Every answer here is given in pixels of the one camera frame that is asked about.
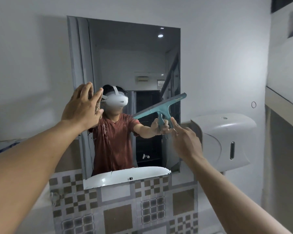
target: black door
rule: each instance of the black door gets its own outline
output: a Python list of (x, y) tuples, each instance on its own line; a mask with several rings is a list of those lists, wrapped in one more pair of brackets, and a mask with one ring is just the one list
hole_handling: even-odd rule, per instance
[[(140, 112), (159, 102), (159, 90), (137, 91), (137, 112)], [(153, 113), (140, 118), (139, 121), (144, 126), (151, 126), (152, 122), (157, 117), (157, 113)], [(136, 157), (138, 167), (162, 167), (162, 136), (157, 135), (149, 139), (137, 137)]]

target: hand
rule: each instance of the hand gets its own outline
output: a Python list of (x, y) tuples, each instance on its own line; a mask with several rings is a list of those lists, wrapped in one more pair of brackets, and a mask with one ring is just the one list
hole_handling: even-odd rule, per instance
[(183, 160), (191, 156), (203, 158), (202, 145), (196, 134), (188, 127), (181, 128), (173, 117), (170, 120), (174, 127), (172, 130), (173, 146), (179, 157)]
[(61, 120), (77, 125), (79, 133), (96, 126), (103, 113), (103, 109), (99, 109), (102, 93), (103, 89), (100, 88), (93, 95), (90, 82), (80, 85), (66, 105)]
[(171, 133), (171, 131), (169, 130), (168, 121), (165, 119), (164, 119), (164, 126), (162, 130), (160, 130), (158, 126), (158, 118), (155, 118), (155, 120), (152, 122), (151, 129), (154, 131), (156, 135), (164, 135), (164, 134)]

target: mirror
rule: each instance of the mirror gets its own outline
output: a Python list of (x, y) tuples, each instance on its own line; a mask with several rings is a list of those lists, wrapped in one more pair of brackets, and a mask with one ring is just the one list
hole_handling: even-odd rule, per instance
[[(171, 135), (147, 128), (157, 113), (132, 115), (181, 93), (180, 29), (71, 16), (67, 22), (74, 88), (90, 81), (105, 95), (99, 124), (79, 136), (84, 188), (178, 172)], [(178, 123), (180, 113), (180, 102), (170, 106)]]

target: red t-shirt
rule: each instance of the red t-shirt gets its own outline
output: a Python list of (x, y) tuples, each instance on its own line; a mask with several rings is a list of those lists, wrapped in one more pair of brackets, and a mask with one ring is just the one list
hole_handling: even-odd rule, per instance
[(131, 115), (122, 113), (114, 123), (103, 113), (98, 125), (89, 130), (95, 147), (92, 176), (134, 167), (130, 133), (137, 124)]

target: person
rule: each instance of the person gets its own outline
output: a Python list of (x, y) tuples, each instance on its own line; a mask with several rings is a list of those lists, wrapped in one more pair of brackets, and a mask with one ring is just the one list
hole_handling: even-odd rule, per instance
[[(126, 91), (116, 86), (119, 94), (125, 96)], [(104, 85), (103, 95), (116, 94), (113, 86)], [(169, 132), (168, 121), (162, 131), (159, 130), (158, 121), (155, 119), (151, 125), (143, 126), (131, 115), (122, 113), (123, 107), (109, 106), (106, 102), (98, 103), (97, 110), (102, 106), (104, 113), (99, 123), (89, 129), (93, 133), (95, 156), (93, 162), (93, 172), (91, 176), (100, 173), (118, 171), (133, 168), (133, 151), (131, 146), (131, 132), (135, 136), (151, 138)]]
[[(92, 90), (91, 83), (79, 86), (58, 124), (0, 154), (0, 233), (15, 232), (69, 144), (99, 123), (103, 110), (96, 110), (96, 105), (103, 90), (89, 99)], [(171, 121), (176, 152), (195, 174), (228, 234), (290, 233), (208, 163), (193, 131)]]

